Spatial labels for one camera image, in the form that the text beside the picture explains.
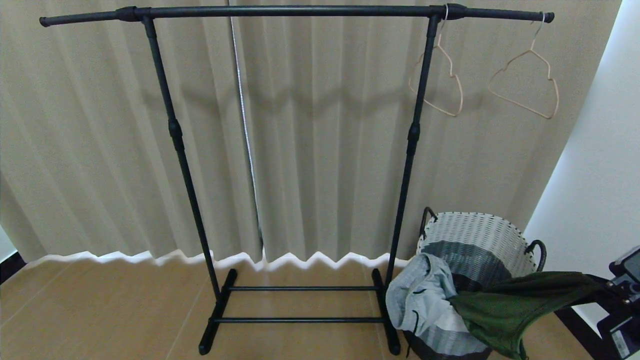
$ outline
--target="wire hanger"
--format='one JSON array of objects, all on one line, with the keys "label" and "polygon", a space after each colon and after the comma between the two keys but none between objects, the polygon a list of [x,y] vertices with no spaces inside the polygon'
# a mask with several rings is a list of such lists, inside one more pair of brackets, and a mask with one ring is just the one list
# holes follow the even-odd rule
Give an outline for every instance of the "wire hanger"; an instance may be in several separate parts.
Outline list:
[{"label": "wire hanger", "polygon": [[[446,12],[444,15],[444,20],[442,21],[442,27],[440,28],[440,33],[438,34],[438,42],[436,44],[436,46],[434,46],[434,49],[439,49],[442,54],[447,58],[447,60],[449,61],[449,77],[450,78],[454,78],[456,80],[456,82],[458,83],[458,91],[460,91],[460,105],[458,106],[458,110],[456,113],[450,113],[447,110],[441,109],[438,106],[435,106],[434,104],[431,104],[430,102],[428,102],[426,99],[423,99],[423,101],[429,105],[430,107],[447,114],[448,116],[452,116],[452,117],[457,117],[460,112],[462,111],[462,103],[464,101],[464,93],[462,92],[462,84],[460,84],[460,78],[458,77],[458,75],[453,73],[453,61],[451,61],[451,58],[449,57],[449,54],[447,54],[446,51],[444,51],[444,49],[442,48],[442,46],[440,46],[440,40],[442,39],[442,31],[444,30],[444,25],[447,22],[447,19],[449,18],[449,5],[445,4],[445,8],[446,8]],[[415,69],[418,67],[418,64],[422,61],[422,59],[424,59],[424,53],[422,53],[420,55],[420,57],[418,58],[418,61],[415,62],[415,64],[413,65],[413,70],[411,71],[411,76],[409,77],[409,89],[411,89],[411,91],[414,94],[418,94],[413,87],[411,86],[411,78],[413,77],[413,73],[415,72]]]},{"label": "wire hanger", "polygon": [[[545,23],[545,13],[542,13],[542,21],[540,22],[540,27],[538,28],[538,30],[536,31],[536,34],[533,35],[533,41],[531,42],[531,47],[529,48],[529,50],[525,51],[524,53],[514,57],[513,59],[509,60],[507,62],[507,64],[500,70],[498,70],[497,72],[495,72],[495,74],[491,77],[491,79],[489,79],[489,83],[487,84],[487,90],[489,90],[489,92],[491,92],[493,95],[496,95],[497,97],[507,100],[512,104],[518,105],[521,108],[525,108],[533,113],[536,113],[540,116],[542,116],[545,119],[551,119],[552,117],[554,117],[558,111],[558,105],[560,104],[560,93],[558,92],[558,85],[556,83],[556,79],[551,77],[551,64],[549,64],[549,61],[547,61],[547,59],[544,59],[542,56],[540,56],[540,54],[538,54],[534,49],[533,49],[533,45],[536,44],[536,36],[538,36],[538,33],[540,32],[540,29],[542,29],[542,24]],[[493,82],[493,79],[496,77],[497,74],[500,74],[501,72],[505,72],[507,71],[507,69],[509,68],[509,65],[511,65],[512,62],[514,62],[516,59],[521,58],[523,56],[525,56],[526,54],[533,54],[535,55],[537,58],[539,58],[540,60],[544,61],[545,64],[547,64],[547,80],[553,82],[554,84],[554,89],[556,90],[556,107],[554,108],[554,112],[551,115],[545,115],[539,111],[536,111],[526,105],[520,104],[519,102],[516,102],[514,100],[508,99],[496,92],[494,92],[493,90],[491,90],[491,83]]]}]

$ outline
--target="vertical pole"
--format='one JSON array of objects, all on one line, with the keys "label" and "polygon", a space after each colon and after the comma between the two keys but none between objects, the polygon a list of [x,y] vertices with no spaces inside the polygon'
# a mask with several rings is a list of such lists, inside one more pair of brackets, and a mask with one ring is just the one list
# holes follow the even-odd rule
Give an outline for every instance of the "vertical pole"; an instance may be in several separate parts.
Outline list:
[{"label": "vertical pole", "polygon": [[182,170],[184,184],[187,187],[187,194],[189,195],[189,202],[191,203],[193,218],[196,222],[196,228],[198,229],[198,237],[200,238],[200,244],[202,245],[202,252],[204,253],[204,259],[207,263],[207,269],[209,270],[209,277],[211,278],[211,284],[213,285],[213,292],[216,295],[216,301],[218,301],[220,299],[220,287],[218,286],[216,271],[213,268],[213,259],[211,259],[211,253],[209,252],[209,243],[207,242],[207,235],[204,232],[204,224],[202,223],[200,207],[198,206],[198,199],[196,198],[196,190],[193,187],[193,180],[191,179],[191,172],[189,171],[187,155],[184,152],[182,129],[180,128],[178,119],[176,119],[175,117],[173,102],[171,101],[171,94],[169,93],[169,85],[166,82],[166,74],[164,73],[162,57],[160,56],[160,47],[158,46],[156,27],[154,26],[154,20],[148,16],[144,16],[142,18],[142,23],[145,25],[145,29],[147,30],[147,37],[149,38],[149,45],[151,45],[151,55],[154,58],[154,65],[156,66],[158,82],[160,82],[160,91],[162,91],[164,107],[166,108],[167,116],[169,116],[169,133],[171,134],[171,139],[173,140],[175,152],[178,154],[178,161],[180,162],[180,169]]},{"label": "vertical pole", "polygon": [[409,180],[411,178],[411,169],[413,167],[413,156],[420,138],[420,115],[422,114],[422,105],[424,104],[424,92],[427,87],[427,77],[429,76],[429,66],[431,65],[431,55],[433,54],[433,44],[435,43],[436,33],[438,32],[439,15],[429,17],[429,27],[427,29],[427,44],[424,47],[424,59],[422,61],[422,70],[420,72],[420,83],[418,84],[418,95],[415,99],[415,109],[413,111],[413,122],[409,128],[407,136],[408,144],[406,146],[406,160],[404,162],[404,173],[402,176],[402,185],[400,187],[400,200],[398,201],[398,210],[396,213],[396,224],[394,226],[394,237],[391,241],[391,253],[389,255],[389,265],[387,268],[387,278],[385,286],[389,286],[391,278],[394,274],[394,263],[396,262],[396,254],[398,251],[398,240],[400,239],[400,228],[402,227],[402,219],[404,217],[404,205],[406,204],[406,196],[409,190]]}]

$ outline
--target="black baseboard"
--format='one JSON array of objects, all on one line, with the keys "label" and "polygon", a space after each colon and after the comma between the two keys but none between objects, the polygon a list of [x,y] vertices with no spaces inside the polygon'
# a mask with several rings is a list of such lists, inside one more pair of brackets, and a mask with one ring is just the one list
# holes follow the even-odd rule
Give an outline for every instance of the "black baseboard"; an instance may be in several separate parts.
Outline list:
[{"label": "black baseboard", "polygon": [[22,260],[22,256],[18,252],[6,258],[0,263],[0,284],[4,283],[11,276],[14,276],[26,263]]},{"label": "black baseboard", "polygon": [[558,310],[556,316],[594,360],[617,359],[615,351],[572,308]]}]

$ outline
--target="drawstring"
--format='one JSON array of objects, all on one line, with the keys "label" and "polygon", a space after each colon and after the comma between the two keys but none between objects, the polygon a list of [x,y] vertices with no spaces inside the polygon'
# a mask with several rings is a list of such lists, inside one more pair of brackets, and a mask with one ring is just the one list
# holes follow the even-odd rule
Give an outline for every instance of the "drawstring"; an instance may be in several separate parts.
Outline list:
[{"label": "drawstring", "polygon": [[415,325],[413,326],[413,337],[411,338],[411,341],[409,342],[409,346],[406,347],[406,356],[405,358],[409,357],[409,353],[411,352],[411,345],[413,343],[413,339],[415,339],[415,332],[418,331],[418,320],[420,319],[420,315],[418,315],[418,312],[416,310],[412,310],[415,313]]}]

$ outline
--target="beige curtain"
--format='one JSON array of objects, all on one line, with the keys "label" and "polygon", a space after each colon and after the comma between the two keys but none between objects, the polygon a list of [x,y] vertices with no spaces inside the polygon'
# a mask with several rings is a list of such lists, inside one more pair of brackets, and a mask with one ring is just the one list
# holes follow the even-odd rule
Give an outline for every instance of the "beige curtain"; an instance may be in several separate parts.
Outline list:
[{"label": "beige curtain", "polygon": [[[38,23],[128,5],[2,3],[0,220],[27,261],[86,250],[202,252],[144,27]],[[156,27],[214,256],[247,252],[258,260],[230,21],[157,20]]]},{"label": "beige curtain", "polygon": [[[415,251],[427,205],[437,211],[493,213],[518,227],[527,225],[577,119],[620,5],[579,0],[461,3],[556,13],[556,20],[542,27],[536,50],[552,64],[560,108],[546,120],[486,90],[497,69],[529,48],[538,24],[448,22],[443,45],[464,87],[465,107],[457,118],[428,106],[422,112],[401,233],[402,258]],[[424,50],[427,21],[234,19],[268,259],[286,252],[303,259],[316,251],[332,259],[349,251],[369,258],[388,252],[415,101],[407,80]],[[457,88],[443,58],[434,55],[426,97],[456,109]],[[526,57],[496,80],[495,89],[549,113],[554,97],[545,75],[542,62]],[[416,84],[417,71],[414,76]]]}]

